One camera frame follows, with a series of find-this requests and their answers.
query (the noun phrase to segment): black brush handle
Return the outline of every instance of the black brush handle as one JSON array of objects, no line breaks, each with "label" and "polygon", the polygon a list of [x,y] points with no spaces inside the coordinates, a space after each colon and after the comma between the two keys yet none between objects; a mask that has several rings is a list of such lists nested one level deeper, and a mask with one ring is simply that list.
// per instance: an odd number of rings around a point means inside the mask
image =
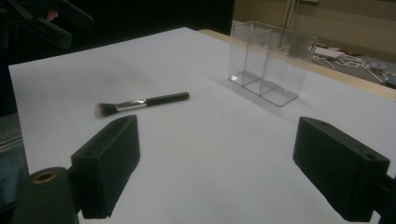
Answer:
[{"label": "black brush handle", "polygon": [[147,106],[163,105],[163,104],[173,103],[173,102],[177,102],[177,101],[187,100],[187,99],[189,99],[189,97],[190,97],[190,95],[188,92],[153,97],[153,98],[146,99],[146,105]]}]

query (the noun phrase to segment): wall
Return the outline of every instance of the wall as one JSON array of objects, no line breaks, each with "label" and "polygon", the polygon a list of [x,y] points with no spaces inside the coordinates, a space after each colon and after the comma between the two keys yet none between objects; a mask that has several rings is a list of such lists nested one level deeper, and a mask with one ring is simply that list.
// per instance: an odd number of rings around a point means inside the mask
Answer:
[{"label": "wall", "polygon": [[[236,0],[234,19],[281,26],[287,1]],[[396,63],[396,2],[320,0],[300,3],[290,29],[315,35],[319,42]]]}]

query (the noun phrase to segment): white table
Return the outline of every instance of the white table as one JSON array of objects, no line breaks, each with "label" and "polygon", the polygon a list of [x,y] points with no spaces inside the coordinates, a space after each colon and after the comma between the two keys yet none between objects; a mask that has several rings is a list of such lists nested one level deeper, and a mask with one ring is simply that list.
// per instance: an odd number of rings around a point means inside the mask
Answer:
[{"label": "white table", "polygon": [[[277,107],[227,79],[228,55],[228,43],[183,28],[10,66],[30,173],[68,168],[111,120],[136,114],[140,163],[113,216],[81,223],[345,223],[292,160],[300,116],[388,157],[395,176],[395,102],[310,72],[300,97]],[[189,101],[93,113],[183,91]]]}]

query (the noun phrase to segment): clear acrylic organizer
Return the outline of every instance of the clear acrylic organizer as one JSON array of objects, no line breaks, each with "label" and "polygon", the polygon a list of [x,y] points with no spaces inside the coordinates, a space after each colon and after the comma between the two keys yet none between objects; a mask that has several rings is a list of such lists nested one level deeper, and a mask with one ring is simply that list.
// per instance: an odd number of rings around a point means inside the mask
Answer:
[{"label": "clear acrylic organizer", "polygon": [[233,26],[229,79],[275,105],[298,97],[318,39],[264,23]]}]

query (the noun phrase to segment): brush bristles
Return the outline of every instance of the brush bristles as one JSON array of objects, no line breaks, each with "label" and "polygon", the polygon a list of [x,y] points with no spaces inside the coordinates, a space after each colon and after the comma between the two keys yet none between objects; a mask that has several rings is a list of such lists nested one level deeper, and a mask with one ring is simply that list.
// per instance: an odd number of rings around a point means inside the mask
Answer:
[{"label": "brush bristles", "polygon": [[113,104],[98,104],[96,107],[95,115],[96,117],[106,117],[119,112],[117,110],[117,105]]}]

